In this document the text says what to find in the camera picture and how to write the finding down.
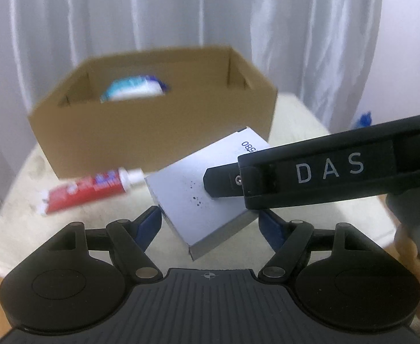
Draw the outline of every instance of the open cardboard box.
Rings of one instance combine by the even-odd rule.
[[[112,81],[154,75],[164,95],[100,102]],[[249,126],[268,139],[276,88],[229,47],[165,48],[90,58],[32,111],[59,178],[117,167],[157,171]]]

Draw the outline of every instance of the cardboard box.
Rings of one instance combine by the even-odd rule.
[[[112,81],[132,75],[154,75],[170,90],[100,102]],[[117,167],[151,172],[245,126],[267,139],[276,98],[276,88],[231,48],[167,48],[88,59],[29,120],[59,178]]]
[[[256,150],[269,144],[250,128],[233,133],[159,172],[146,177],[151,196],[165,219],[188,247],[193,260],[229,239],[258,217],[245,208],[243,197],[211,198],[204,189],[207,168],[230,164],[247,154],[249,143]]]

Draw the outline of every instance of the crosshair mark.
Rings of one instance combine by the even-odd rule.
[[[213,279],[213,278],[217,277],[218,275],[208,271],[205,274],[202,274],[202,276],[207,278],[207,279]]]

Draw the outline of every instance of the white curtain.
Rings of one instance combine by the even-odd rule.
[[[331,131],[363,91],[381,0],[0,0],[0,155],[16,173],[26,114],[88,56],[230,44]]]

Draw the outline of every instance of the white tablecloth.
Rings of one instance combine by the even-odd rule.
[[[269,139],[271,146],[326,134],[326,128],[294,95],[278,96]],[[1,277],[69,222],[81,221],[85,223],[86,228],[105,227],[116,219],[133,220],[153,205],[149,191],[146,185],[143,185],[125,195],[86,204],[48,217],[41,216],[36,211],[41,191],[60,183],[37,145],[22,167],[0,211]],[[303,219],[317,228],[333,229],[338,222],[349,222],[381,246],[389,244],[395,232],[395,227],[378,198],[283,208],[276,212],[285,220]],[[191,261],[186,247],[163,222],[162,229],[146,253],[164,274],[170,267],[252,268],[258,272],[273,255],[273,251],[259,233],[257,222],[245,227],[195,262]],[[97,252],[96,256],[108,259],[104,251]]]

